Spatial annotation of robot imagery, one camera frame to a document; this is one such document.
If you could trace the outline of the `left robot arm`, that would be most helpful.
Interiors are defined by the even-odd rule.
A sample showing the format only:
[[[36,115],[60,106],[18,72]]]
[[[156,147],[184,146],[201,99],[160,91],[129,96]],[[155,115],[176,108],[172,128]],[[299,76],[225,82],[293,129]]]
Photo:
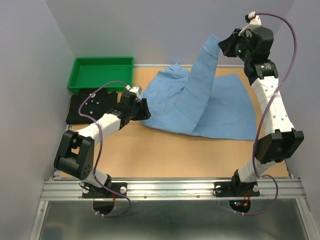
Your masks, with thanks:
[[[125,91],[120,102],[108,110],[99,120],[78,131],[63,133],[55,159],[54,168],[94,186],[100,197],[111,193],[111,176],[94,166],[95,146],[104,137],[121,130],[130,121],[142,121],[151,117],[146,98],[138,93]]]

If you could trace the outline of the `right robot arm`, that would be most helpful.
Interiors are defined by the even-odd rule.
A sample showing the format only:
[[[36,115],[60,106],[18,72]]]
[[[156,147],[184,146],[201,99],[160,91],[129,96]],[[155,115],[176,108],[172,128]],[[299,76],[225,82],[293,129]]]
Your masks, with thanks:
[[[262,112],[259,123],[264,136],[253,144],[253,159],[238,169],[230,182],[231,192],[242,195],[248,184],[255,182],[268,168],[290,158],[304,140],[304,134],[292,124],[278,87],[279,74],[269,59],[274,41],[273,32],[263,26],[236,28],[230,37],[218,45],[223,55],[240,58],[244,73],[254,90]]]

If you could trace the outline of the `light blue long sleeve shirt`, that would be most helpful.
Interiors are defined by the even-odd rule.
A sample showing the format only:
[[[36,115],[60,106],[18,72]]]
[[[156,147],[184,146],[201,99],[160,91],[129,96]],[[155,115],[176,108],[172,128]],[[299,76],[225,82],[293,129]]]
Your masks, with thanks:
[[[256,114],[237,74],[216,76],[220,40],[206,40],[191,70],[178,63],[160,70],[143,92],[150,118],[143,125],[212,139],[252,141]]]

